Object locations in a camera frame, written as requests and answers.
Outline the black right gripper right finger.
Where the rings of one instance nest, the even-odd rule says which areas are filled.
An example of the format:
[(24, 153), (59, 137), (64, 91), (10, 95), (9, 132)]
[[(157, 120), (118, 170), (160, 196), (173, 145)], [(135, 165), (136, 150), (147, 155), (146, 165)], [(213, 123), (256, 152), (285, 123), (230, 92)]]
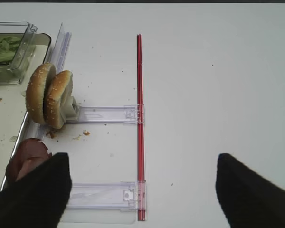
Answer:
[(215, 189), (232, 228), (285, 228), (285, 190), (232, 155), (218, 156)]

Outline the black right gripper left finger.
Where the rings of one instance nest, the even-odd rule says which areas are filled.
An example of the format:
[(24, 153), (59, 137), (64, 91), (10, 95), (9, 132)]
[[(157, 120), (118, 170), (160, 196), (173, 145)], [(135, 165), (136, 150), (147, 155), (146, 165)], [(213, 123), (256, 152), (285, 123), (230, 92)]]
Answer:
[(72, 181), (67, 153), (57, 153), (0, 192), (0, 228), (56, 228)]

